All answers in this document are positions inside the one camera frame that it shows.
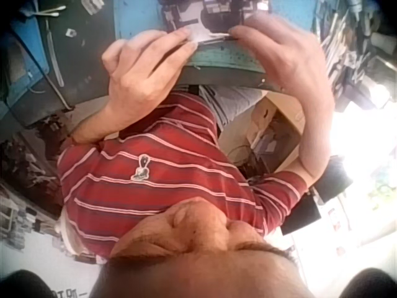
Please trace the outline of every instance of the striped polo shirt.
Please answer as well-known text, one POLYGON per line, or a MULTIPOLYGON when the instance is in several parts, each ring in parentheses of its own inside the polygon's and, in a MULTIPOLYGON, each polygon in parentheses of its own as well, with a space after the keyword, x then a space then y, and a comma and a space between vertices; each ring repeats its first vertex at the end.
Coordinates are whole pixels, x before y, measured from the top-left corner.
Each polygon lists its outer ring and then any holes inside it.
POLYGON ((286 171, 248 184, 220 151, 206 103, 178 92, 116 139, 69 146, 58 171, 71 225, 105 258, 139 221, 180 201, 202 197, 266 235, 306 191, 286 171))

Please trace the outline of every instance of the hand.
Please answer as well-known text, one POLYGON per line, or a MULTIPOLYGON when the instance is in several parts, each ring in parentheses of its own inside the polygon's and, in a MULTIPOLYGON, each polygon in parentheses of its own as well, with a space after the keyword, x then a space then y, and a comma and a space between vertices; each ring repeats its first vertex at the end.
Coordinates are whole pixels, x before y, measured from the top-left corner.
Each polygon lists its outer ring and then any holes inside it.
POLYGON ((266 12, 248 18, 230 34, 255 54, 269 79, 304 108, 319 99, 333 102, 324 52, 313 34, 266 12))
POLYGON ((110 75, 109 101, 103 110, 107 125, 122 130, 167 97, 197 48, 196 43, 187 42, 176 49, 189 35, 189 29, 170 34, 149 30, 111 44, 102 56, 110 75))

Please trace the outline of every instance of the blue surface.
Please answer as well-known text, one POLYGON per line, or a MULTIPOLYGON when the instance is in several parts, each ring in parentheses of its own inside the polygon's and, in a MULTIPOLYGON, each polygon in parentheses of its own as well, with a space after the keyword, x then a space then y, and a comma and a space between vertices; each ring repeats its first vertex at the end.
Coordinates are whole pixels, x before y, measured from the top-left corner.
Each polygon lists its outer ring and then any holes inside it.
MULTIPOLYGON (((273 0, 271 5, 274 14, 285 17, 305 30, 311 29, 316 0, 273 0)), ((158 0, 115 0, 114 20, 116 38, 128 39, 144 30, 165 29, 158 0)), ((258 62, 234 42, 201 49, 188 65, 263 72, 258 62)))
MULTIPOLYGON (((34 57, 43 68, 44 72, 49 72, 48 62, 45 57, 45 52, 43 48, 42 38, 38 28, 37 19, 35 17, 29 18, 25 23, 19 21, 11 22, 11 27, 14 29, 16 34, 24 41, 29 50, 33 53, 34 57)), ((11 34, 6 34, 1 39, 0 43, 2 47, 7 48, 7 45, 13 42, 14 38, 11 34)), ((43 76, 30 59, 28 54, 22 50, 24 57, 24 65, 26 74, 19 78, 16 82, 12 83, 9 88, 9 95, 7 98, 7 103, 12 107, 18 99, 36 84, 43 76)), ((4 104, 0 105, 0 119, 4 117, 7 112, 7 107, 4 104)))

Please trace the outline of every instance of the nose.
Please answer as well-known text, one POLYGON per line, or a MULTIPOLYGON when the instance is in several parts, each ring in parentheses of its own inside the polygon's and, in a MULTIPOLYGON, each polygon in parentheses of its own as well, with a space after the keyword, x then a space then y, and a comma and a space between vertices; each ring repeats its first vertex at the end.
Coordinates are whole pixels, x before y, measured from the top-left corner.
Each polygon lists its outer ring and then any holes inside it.
POLYGON ((174 228, 187 251, 226 251, 226 215, 207 201, 192 202, 176 212, 174 228))

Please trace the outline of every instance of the workbench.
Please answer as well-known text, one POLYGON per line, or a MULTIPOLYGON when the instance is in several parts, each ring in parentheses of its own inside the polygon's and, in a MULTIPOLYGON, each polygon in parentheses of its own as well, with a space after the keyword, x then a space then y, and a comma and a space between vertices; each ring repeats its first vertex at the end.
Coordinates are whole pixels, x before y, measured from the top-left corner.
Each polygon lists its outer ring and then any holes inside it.
MULTIPOLYGON (((50 63, 45 18, 38 18, 38 26, 50 68, 48 75, 71 106, 107 94, 109 77, 100 57, 115 39, 130 38, 146 29, 163 29, 157 0, 104 2, 102 9, 91 16, 80 0, 40 1, 41 9, 57 5, 67 7, 59 17, 48 19, 56 59, 65 82, 62 88, 57 84, 50 63), (68 29, 74 29, 77 36, 67 37, 65 33, 68 29)), ((271 5, 274 14, 310 30, 316 0, 274 0, 271 5)), ((277 91, 277 87, 266 80, 265 72, 257 61, 235 42, 201 48, 183 70, 179 83, 221 84, 277 91)), ((44 93, 27 91, 12 103, 12 113, 6 111, 0 115, 0 141, 64 108, 43 78, 34 85, 34 90, 44 93)))

